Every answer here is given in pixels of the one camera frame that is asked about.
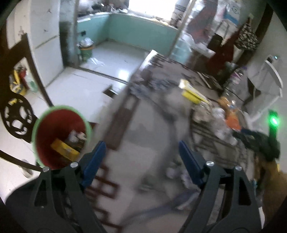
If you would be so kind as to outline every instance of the bucket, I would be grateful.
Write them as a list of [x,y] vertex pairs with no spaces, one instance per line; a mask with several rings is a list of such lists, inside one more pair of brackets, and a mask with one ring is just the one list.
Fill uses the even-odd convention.
[[65,141],[72,130],[85,133],[86,143],[89,142],[92,128],[89,122],[74,108],[54,106],[43,113],[36,121],[32,132],[34,153],[40,166],[61,169],[71,163],[53,150],[51,144],[56,138]]
[[83,62],[86,62],[89,58],[92,57],[93,48],[94,46],[90,46],[88,48],[80,48]]

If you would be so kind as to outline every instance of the teal wall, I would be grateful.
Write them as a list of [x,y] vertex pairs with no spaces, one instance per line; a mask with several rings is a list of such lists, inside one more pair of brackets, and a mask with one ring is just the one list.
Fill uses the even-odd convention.
[[95,45],[98,45],[107,40],[110,22],[109,16],[110,15],[99,15],[95,18],[91,18],[91,20],[78,23],[77,32],[87,32],[87,34],[83,37],[79,34],[78,41],[89,37]]
[[90,37],[95,45],[108,39],[163,55],[168,55],[177,33],[175,28],[125,14],[99,15],[78,23],[77,28],[78,32],[85,30],[84,37]]

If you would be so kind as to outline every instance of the metal screw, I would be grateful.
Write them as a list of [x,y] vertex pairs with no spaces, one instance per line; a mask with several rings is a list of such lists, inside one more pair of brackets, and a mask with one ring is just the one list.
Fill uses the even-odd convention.
[[70,164],[71,168],[76,168],[78,166],[78,163],[77,162],[72,162]]
[[241,170],[242,170],[242,167],[239,166],[239,165],[237,165],[237,166],[235,166],[235,169],[236,169],[237,171],[241,171]]
[[49,167],[43,167],[43,172],[47,172],[47,171],[49,171],[49,170],[50,170]]
[[214,162],[212,162],[212,161],[207,161],[207,162],[206,162],[206,165],[209,166],[209,167],[213,167],[213,166],[214,166]]

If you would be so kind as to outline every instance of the black and white patterned bag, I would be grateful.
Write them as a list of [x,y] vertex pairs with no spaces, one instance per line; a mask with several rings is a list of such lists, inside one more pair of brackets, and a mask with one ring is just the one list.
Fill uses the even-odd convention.
[[259,41],[255,32],[248,23],[245,23],[239,33],[238,39],[235,41],[235,46],[242,50],[254,51],[258,45]]

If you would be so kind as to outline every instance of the green bucket rim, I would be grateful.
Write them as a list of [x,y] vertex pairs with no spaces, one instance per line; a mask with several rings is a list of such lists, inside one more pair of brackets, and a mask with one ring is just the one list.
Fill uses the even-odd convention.
[[42,115],[40,118],[38,118],[35,122],[35,125],[33,127],[33,131],[32,131],[32,145],[33,145],[33,151],[34,151],[34,155],[36,157],[36,160],[38,162],[38,164],[40,164],[41,167],[44,167],[45,165],[42,163],[42,161],[40,160],[39,158],[39,155],[38,155],[38,152],[37,152],[37,148],[36,148],[36,133],[38,131],[38,127],[40,125],[40,123],[42,122],[42,120],[47,116],[49,115],[51,112],[55,111],[55,110],[60,110],[60,109],[66,109],[66,110],[71,110],[75,113],[77,113],[80,118],[83,120],[84,124],[85,124],[85,128],[86,128],[86,136],[87,136],[87,142],[90,141],[91,139],[91,135],[92,135],[92,127],[90,125],[90,123],[83,117],[83,115],[78,111],[76,110],[75,108],[73,107],[70,107],[70,106],[67,106],[67,105],[57,105],[57,106],[53,106],[53,107],[50,107],[48,108]]

